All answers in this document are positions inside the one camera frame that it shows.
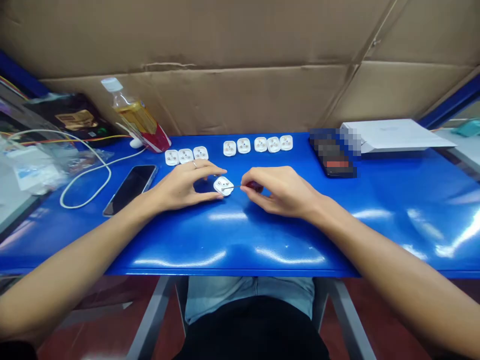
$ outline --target lap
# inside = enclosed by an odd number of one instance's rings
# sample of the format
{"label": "lap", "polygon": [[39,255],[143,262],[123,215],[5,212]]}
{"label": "lap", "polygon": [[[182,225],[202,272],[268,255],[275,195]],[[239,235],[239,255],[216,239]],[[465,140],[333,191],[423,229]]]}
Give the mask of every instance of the lap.
{"label": "lap", "polygon": [[252,296],[283,300],[312,318],[314,294],[311,277],[190,276],[185,320],[191,324],[225,304]]}

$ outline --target black smartphone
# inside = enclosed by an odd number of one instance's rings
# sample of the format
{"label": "black smartphone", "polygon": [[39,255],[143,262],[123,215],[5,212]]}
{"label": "black smartphone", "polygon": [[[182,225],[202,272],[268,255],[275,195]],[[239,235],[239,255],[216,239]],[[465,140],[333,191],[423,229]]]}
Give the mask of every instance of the black smartphone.
{"label": "black smartphone", "polygon": [[105,210],[103,210],[103,216],[112,217],[127,206],[135,197],[147,191],[157,170],[155,165],[134,166],[111,198]]}
{"label": "black smartphone", "polygon": [[342,136],[341,129],[311,129],[309,142],[327,177],[357,177],[357,167],[351,159],[357,144],[348,136]]}

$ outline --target white plug socket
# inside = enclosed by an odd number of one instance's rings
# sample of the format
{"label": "white plug socket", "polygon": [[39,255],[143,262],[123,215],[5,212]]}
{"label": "white plug socket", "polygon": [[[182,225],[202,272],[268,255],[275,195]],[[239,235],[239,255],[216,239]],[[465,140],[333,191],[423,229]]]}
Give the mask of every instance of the white plug socket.
{"label": "white plug socket", "polygon": [[249,153],[250,150],[252,149],[252,146],[250,145],[250,140],[247,139],[246,137],[239,138],[236,141],[236,147],[238,148],[238,152],[240,154]]}
{"label": "white plug socket", "polygon": [[209,159],[209,152],[205,146],[197,146],[193,148],[193,157],[195,159]]}
{"label": "white plug socket", "polygon": [[280,136],[280,149],[283,151],[292,150],[294,147],[294,138],[292,135]]}
{"label": "white plug socket", "polygon": [[223,143],[223,155],[233,156],[237,153],[237,144],[235,141],[225,141]]}
{"label": "white plug socket", "polygon": [[268,151],[271,153],[277,153],[280,151],[280,140],[276,136],[269,137],[266,141],[268,146]]}
{"label": "white plug socket", "polygon": [[188,163],[194,159],[194,153],[190,149],[178,150],[178,156],[180,157],[180,164]]}
{"label": "white plug socket", "polygon": [[219,176],[213,183],[213,188],[215,189],[215,191],[219,192],[223,196],[228,196],[232,193],[232,191],[234,190],[233,188],[230,188],[232,186],[234,185],[225,176]]}
{"label": "white plug socket", "polygon": [[175,166],[180,163],[180,156],[177,150],[165,151],[165,162],[168,166]]}
{"label": "white plug socket", "polygon": [[263,153],[267,151],[267,138],[263,136],[257,137],[253,142],[253,145],[256,152]]}

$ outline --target blue frame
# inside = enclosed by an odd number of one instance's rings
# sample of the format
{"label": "blue frame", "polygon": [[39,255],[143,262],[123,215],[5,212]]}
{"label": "blue frame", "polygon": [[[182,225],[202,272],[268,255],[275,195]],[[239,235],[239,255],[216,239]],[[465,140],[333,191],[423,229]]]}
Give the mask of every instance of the blue frame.
{"label": "blue frame", "polygon": [[15,84],[30,98],[42,98],[50,90],[0,50],[0,75]]}
{"label": "blue frame", "polygon": [[436,109],[421,118],[418,123],[429,130],[438,129],[455,114],[480,99],[480,74],[475,76]]}

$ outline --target charging cable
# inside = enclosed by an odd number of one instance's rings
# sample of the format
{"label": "charging cable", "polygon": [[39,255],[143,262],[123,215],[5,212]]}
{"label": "charging cable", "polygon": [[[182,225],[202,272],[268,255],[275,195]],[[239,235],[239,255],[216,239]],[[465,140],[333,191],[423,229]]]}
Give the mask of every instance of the charging cable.
{"label": "charging cable", "polygon": [[[66,188],[63,190],[63,192],[61,193],[60,195],[60,205],[62,208],[65,208],[65,209],[79,209],[81,207],[84,207],[85,205],[87,205],[88,203],[90,203],[93,199],[95,199],[97,197],[97,195],[99,194],[99,192],[102,191],[102,189],[107,186],[107,184],[109,183],[111,177],[112,177],[112,170],[110,170],[109,168],[109,165],[112,165],[114,163],[118,163],[119,161],[122,161],[122,160],[125,160],[125,159],[130,159],[130,158],[133,158],[137,155],[140,155],[141,153],[143,153],[147,148],[144,147],[141,151],[137,152],[137,153],[134,153],[133,155],[130,155],[130,156],[125,156],[125,157],[122,157],[122,158],[119,158],[117,160],[114,160],[114,161],[111,161],[109,163],[106,163],[101,157],[99,154],[97,154],[97,152],[90,146],[88,145],[85,141],[83,141],[82,139],[74,136],[74,135],[71,135],[71,134],[68,134],[68,133],[65,133],[65,132],[61,132],[61,131],[57,131],[57,130],[44,130],[44,129],[35,129],[35,130],[25,130],[25,131],[20,131],[20,132],[16,132],[14,133],[13,135],[10,135],[8,137],[8,140],[11,140],[13,138],[16,138],[17,136],[20,136],[20,135],[23,135],[23,134],[28,134],[28,133],[41,133],[41,132],[44,132],[44,133],[57,133],[57,134],[62,134],[64,136],[68,136],[68,137],[71,137],[71,138],[74,138],[78,141],[80,141],[83,145],[85,145],[92,153],[95,154],[95,156],[98,158],[98,160],[100,160],[100,162],[103,164],[101,166],[97,166],[93,169],[90,169],[90,170],[87,170],[87,171],[84,171],[82,173],[80,173],[79,175],[75,176],[72,181],[70,181],[70,183],[66,186]],[[85,201],[83,204],[81,205],[76,205],[76,206],[68,206],[68,205],[65,205],[64,204],[64,197],[65,197],[65,194],[67,193],[67,191],[70,189],[70,187],[74,184],[75,181],[77,181],[80,177],[82,177],[83,175],[85,174],[88,174],[88,173],[91,173],[92,171],[95,171],[95,170],[98,170],[98,169],[101,169],[101,168],[106,168],[108,170],[108,177],[106,178],[106,181],[103,183],[102,186],[100,186],[100,188],[92,195],[91,198],[89,198],[87,201]]]}

